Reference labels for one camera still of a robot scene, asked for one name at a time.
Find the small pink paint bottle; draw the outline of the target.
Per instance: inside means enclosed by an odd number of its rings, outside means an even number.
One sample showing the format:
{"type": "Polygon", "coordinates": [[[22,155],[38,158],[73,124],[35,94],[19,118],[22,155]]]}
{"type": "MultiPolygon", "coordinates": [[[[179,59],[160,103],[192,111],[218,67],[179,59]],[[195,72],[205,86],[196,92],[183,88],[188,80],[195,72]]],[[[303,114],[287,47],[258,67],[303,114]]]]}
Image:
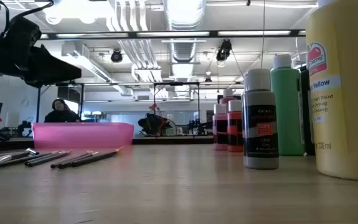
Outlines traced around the small pink paint bottle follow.
{"type": "Polygon", "coordinates": [[[223,104],[215,104],[212,117],[212,132],[216,151],[227,151],[227,125],[227,107],[223,104]]]}

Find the large yellow paint bottle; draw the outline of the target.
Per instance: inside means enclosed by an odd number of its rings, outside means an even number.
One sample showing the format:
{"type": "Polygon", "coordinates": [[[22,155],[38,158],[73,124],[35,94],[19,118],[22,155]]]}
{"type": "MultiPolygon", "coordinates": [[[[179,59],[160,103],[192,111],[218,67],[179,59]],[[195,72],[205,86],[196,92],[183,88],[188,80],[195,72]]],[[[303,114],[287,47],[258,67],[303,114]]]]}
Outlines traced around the large yellow paint bottle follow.
{"type": "Polygon", "coordinates": [[[318,0],[306,44],[316,166],[358,180],[358,0],[318,0]]]}

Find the black ceiling spotlight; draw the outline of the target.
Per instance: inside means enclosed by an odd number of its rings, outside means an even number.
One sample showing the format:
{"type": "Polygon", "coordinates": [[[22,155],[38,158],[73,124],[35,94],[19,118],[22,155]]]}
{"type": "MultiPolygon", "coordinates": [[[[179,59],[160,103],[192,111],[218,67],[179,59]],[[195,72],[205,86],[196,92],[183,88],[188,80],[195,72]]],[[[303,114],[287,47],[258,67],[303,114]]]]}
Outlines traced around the black ceiling spotlight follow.
{"type": "Polygon", "coordinates": [[[111,59],[111,61],[112,61],[113,63],[120,63],[120,62],[122,62],[122,60],[123,60],[123,55],[122,55],[122,53],[121,53],[121,50],[120,50],[120,49],[114,49],[114,50],[113,50],[113,53],[112,53],[112,55],[111,55],[111,57],[110,57],[110,59],[111,59]]]}
{"type": "Polygon", "coordinates": [[[224,39],[221,46],[219,47],[216,60],[218,62],[224,62],[230,56],[230,52],[232,51],[232,43],[230,39],[224,39]]]}

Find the pink plastic bin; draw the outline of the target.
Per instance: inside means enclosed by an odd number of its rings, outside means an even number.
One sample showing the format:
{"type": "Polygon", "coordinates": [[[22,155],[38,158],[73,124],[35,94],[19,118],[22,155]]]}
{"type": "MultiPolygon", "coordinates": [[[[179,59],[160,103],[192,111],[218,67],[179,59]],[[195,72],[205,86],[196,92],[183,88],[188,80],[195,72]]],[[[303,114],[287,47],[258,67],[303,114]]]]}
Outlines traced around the pink plastic bin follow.
{"type": "Polygon", "coordinates": [[[134,126],[128,123],[35,123],[36,149],[108,149],[132,143],[134,126]]]}

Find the black aluminium table frame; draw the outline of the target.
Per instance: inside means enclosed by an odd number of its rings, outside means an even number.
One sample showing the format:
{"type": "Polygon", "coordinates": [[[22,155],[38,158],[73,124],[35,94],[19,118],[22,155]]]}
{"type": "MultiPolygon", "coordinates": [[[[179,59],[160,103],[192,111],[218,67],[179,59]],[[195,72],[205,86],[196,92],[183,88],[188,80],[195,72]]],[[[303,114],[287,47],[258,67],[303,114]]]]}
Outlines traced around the black aluminium table frame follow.
{"type": "MultiPolygon", "coordinates": [[[[213,144],[212,136],[161,136],[134,138],[133,145],[145,144],[213,144]]],[[[12,138],[9,141],[0,141],[1,151],[13,151],[34,147],[32,138],[12,138]]]]}

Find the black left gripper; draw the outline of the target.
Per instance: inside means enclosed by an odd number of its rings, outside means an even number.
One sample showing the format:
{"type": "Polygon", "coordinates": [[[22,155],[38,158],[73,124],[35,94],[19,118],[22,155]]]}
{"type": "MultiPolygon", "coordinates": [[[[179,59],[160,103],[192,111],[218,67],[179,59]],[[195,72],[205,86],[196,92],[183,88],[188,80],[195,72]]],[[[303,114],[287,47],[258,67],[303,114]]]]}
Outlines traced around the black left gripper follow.
{"type": "Polygon", "coordinates": [[[42,32],[37,24],[25,17],[15,17],[8,31],[0,35],[0,75],[25,77],[25,83],[35,88],[82,77],[82,70],[60,60],[45,48],[34,47],[42,32]]]}

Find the black paintbrush wide silver ferrule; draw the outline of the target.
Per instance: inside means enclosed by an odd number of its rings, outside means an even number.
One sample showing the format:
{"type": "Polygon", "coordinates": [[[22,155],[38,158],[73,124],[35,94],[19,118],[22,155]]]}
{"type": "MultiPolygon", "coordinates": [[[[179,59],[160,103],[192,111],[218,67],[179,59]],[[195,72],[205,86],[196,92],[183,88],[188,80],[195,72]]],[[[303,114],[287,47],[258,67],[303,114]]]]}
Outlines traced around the black paintbrush wide silver ferrule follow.
{"type": "Polygon", "coordinates": [[[11,160],[14,160],[14,159],[19,159],[19,158],[26,157],[26,156],[29,156],[29,155],[30,155],[29,151],[15,152],[15,153],[12,153],[12,154],[0,154],[0,163],[11,161],[11,160]]]}

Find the white lamp shade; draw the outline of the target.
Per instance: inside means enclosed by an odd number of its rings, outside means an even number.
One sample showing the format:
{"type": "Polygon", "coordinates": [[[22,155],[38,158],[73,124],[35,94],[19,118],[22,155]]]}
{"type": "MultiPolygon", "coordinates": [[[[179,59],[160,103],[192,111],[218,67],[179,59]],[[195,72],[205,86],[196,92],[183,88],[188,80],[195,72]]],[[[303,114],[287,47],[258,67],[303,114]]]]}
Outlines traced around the white lamp shade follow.
{"type": "Polygon", "coordinates": [[[7,112],[5,127],[16,128],[19,125],[20,115],[17,112],[7,112]]]}

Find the large green paint bottle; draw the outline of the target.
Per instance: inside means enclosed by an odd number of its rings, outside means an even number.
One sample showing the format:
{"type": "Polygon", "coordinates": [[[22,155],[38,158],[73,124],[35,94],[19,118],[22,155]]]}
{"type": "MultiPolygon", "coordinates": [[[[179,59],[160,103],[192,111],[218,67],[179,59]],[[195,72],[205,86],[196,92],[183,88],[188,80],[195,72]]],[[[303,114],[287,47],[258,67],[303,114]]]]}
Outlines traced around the large green paint bottle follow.
{"type": "Polygon", "coordinates": [[[304,154],[303,120],[299,110],[299,75],[299,70],[291,66],[291,55],[274,57],[271,89],[276,99],[278,149],[281,156],[304,154]]]}

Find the black metal frame station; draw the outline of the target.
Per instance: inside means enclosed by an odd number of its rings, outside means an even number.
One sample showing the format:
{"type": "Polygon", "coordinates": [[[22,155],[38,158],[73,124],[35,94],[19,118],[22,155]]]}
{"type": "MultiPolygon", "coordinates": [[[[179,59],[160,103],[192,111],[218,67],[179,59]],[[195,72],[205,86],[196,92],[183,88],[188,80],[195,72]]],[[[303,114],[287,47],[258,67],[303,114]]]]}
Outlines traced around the black metal frame station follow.
{"type": "Polygon", "coordinates": [[[225,89],[238,96],[241,82],[123,82],[123,83],[59,83],[50,86],[68,107],[83,121],[124,122],[134,125],[135,134],[142,134],[138,120],[153,111],[156,103],[162,116],[172,121],[168,134],[177,134],[176,127],[189,133],[192,119],[212,121],[214,105],[225,89]]]}

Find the black overhead light bar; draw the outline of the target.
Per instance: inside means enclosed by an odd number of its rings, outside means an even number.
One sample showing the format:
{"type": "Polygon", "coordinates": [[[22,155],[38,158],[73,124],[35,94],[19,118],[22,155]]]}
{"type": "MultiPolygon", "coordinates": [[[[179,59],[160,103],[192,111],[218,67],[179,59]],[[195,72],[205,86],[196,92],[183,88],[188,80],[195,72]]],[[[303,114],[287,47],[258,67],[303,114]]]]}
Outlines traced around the black overhead light bar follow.
{"type": "Polygon", "coordinates": [[[199,39],[199,38],[280,38],[305,37],[302,29],[290,30],[182,30],[130,32],[44,33],[41,40],[123,40],[123,39],[199,39]]]}

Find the silver ceiling duct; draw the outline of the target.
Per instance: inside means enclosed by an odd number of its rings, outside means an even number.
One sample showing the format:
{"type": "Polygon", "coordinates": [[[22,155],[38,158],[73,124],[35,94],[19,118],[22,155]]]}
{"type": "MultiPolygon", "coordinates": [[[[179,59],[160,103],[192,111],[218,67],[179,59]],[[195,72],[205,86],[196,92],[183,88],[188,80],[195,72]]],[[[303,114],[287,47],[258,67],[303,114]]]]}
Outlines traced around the silver ceiling duct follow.
{"type": "MultiPolygon", "coordinates": [[[[200,30],[202,27],[206,0],[163,0],[167,30],[189,31],[200,30]]],[[[173,65],[172,74],[175,78],[189,78],[194,70],[195,42],[170,43],[173,65]]]]}

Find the small red paint bottle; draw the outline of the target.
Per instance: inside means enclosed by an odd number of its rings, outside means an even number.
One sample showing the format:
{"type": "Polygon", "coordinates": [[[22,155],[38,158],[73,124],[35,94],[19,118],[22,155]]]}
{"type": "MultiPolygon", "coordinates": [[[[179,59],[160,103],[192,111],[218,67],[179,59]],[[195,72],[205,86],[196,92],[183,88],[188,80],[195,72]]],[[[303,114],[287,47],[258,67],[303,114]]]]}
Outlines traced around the small red paint bottle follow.
{"type": "Polygon", "coordinates": [[[228,102],[227,121],[228,151],[243,152],[242,102],[240,100],[228,102]]]}

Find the small grey paint bottle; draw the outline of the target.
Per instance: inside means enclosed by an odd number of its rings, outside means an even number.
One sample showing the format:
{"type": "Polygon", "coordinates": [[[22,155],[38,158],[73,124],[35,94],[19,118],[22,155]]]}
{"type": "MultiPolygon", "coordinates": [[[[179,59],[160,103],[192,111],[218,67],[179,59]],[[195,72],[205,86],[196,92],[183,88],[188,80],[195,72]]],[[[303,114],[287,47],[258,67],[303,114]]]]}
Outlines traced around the small grey paint bottle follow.
{"type": "Polygon", "coordinates": [[[275,95],[270,71],[249,70],[243,77],[242,94],[243,162],[249,169],[279,167],[275,95]]]}

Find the background robot with red lamp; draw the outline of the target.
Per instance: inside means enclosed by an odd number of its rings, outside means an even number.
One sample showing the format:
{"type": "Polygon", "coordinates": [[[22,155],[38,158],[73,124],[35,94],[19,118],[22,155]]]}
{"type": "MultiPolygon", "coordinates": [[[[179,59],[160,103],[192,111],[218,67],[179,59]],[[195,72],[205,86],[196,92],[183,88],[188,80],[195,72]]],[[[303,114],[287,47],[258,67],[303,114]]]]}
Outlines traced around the background robot with red lamp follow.
{"type": "Polygon", "coordinates": [[[162,112],[156,103],[152,104],[149,109],[153,112],[146,113],[146,116],[138,121],[142,133],[162,136],[167,129],[173,128],[169,119],[162,116],[162,112]]]}

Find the person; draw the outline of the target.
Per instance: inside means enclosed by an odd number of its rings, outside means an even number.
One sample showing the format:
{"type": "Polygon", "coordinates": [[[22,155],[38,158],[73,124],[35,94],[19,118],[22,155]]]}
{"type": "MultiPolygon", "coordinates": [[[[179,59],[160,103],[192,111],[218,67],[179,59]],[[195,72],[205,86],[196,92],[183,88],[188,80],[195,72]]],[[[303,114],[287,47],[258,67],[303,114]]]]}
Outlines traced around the person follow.
{"type": "Polygon", "coordinates": [[[67,106],[64,100],[56,99],[52,103],[52,111],[45,116],[44,122],[74,123],[80,122],[80,117],[67,106]]]}

